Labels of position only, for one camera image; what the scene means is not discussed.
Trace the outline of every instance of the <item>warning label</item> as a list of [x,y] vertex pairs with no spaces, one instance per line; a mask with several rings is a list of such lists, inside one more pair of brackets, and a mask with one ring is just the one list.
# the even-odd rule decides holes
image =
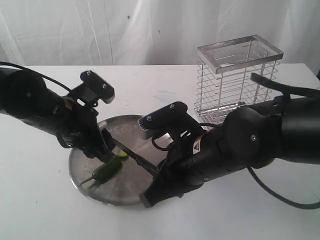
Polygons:
[[201,138],[202,138],[202,135],[198,136],[193,143],[193,155],[200,152]]

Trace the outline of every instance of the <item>chrome utensil holder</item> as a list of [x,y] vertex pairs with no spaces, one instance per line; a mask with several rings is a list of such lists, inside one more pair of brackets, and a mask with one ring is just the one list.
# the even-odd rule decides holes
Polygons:
[[197,48],[198,89],[195,112],[205,123],[222,123],[232,110],[270,99],[270,89],[250,80],[251,73],[276,79],[284,53],[259,35]]

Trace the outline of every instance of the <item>green vegetable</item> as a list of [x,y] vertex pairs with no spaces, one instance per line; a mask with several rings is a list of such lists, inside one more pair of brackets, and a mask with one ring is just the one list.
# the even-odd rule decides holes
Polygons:
[[118,156],[113,156],[112,159],[99,166],[97,169],[95,169],[92,172],[92,176],[87,178],[86,180],[83,180],[80,184],[79,187],[81,187],[83,184],[91,181],[91,180],[96,180],[99,182],[106,183],[110,179],[112,179],[122,168],[122,162],[121,158]]
[[121,150],[121,149],[118,151],[118,156],[119,156],[122,160],[126,160],[126,159],[129,158],[129,155],[128,155],[125,151],[123,151],[123,150]]

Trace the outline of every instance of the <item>white fabric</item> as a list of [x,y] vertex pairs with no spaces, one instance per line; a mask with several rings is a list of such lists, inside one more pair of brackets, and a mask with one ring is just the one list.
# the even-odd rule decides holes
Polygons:
[[0,60],[21,65],[183,65],[196,47],[259,34],[284,63],[320,68],[320,0],[10,0]]

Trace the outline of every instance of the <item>white table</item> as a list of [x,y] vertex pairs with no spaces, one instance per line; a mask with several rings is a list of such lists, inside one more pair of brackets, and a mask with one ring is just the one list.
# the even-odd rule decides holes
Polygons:
[[[98,106],[99,121],[124,114],[144,115],[174,101],[187,103],[189,113],[194,114],[194,65],[30,68],[70,88],[81,83],[82,71],[96,71],[116,90],[112,104]],[[281,83],[320,87],[304,64],[282,64],[278,70]],[[0,116],[0,129],[0,239],[319,239],[320,210],[299,210],[280,202],[246,170],[153,208],[107,206],[89,200],[72,185],[70,151],[60,147],[54,136],[5,115]],[[257,172],[285,197],[308,203],[320,198],[319,170],[320,166],[276,160]]]

